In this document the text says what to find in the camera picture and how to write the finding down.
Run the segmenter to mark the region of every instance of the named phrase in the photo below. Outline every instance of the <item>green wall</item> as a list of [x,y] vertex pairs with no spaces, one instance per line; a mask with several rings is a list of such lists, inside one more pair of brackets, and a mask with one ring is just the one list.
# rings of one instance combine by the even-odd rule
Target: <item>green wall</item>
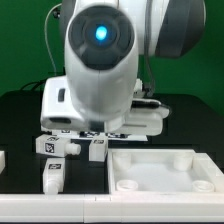
[[[152,58],[151,66],[157,93],[195,95],[224,115],[224,1],[205,2],[206,30],[200,43],[180,59]],[[0,3],[1,95],[52,76],[43,28],[47,12],[60,0],[1,0]],[[63,46],[57,20],[50,20],[49,30],[51,48],[61,72]],[[140,73],[146,80],[143,66]]]

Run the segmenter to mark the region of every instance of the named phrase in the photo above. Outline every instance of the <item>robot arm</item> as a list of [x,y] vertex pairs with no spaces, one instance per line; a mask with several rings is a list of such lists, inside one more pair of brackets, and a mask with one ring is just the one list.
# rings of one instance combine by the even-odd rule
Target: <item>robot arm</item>
[[[150,3],[63,1],[60,30],[66,77],[49,79],[45,86],[43,127],[161,133],[162,119],[168,116],[169,109],[158,101],[133,99],[138,55],[148,52],[179,57],[186,53],[200,39],[205,10],[203,0]],[[148,49],[144,44],[146,18],[150,31]]]

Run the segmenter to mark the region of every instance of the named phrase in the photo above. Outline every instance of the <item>white block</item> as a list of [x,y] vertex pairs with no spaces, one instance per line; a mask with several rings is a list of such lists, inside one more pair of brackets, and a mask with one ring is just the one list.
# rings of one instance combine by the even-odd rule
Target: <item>white block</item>
[[108,138],[95,136],[89,146],[89,161],[104,162],[108,151]]
[[65,179],[65,159],[48,159],[43,173],[43,191],[45,194],[63,192]]
[[5,168],[5,152],[0,151],[0,174]]
[[81,146],[71,143],[68,138],[41,135],[36,139],[36,152],[51,156],[65,157],[67,154],[79,155]]

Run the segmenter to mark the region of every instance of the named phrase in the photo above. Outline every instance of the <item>circular recess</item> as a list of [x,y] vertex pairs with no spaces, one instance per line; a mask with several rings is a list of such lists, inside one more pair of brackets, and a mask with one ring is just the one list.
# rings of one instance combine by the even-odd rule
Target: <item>circular recess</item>
[[116,184],[118,191],[137,191],[138,183],[133,180],[120,180]]
[[201,192],[201,193],[209,193],[209,192],[214,192],[215,187],[214,187],[214,184],[208,181],[197,180],[192,183],[192,191]]

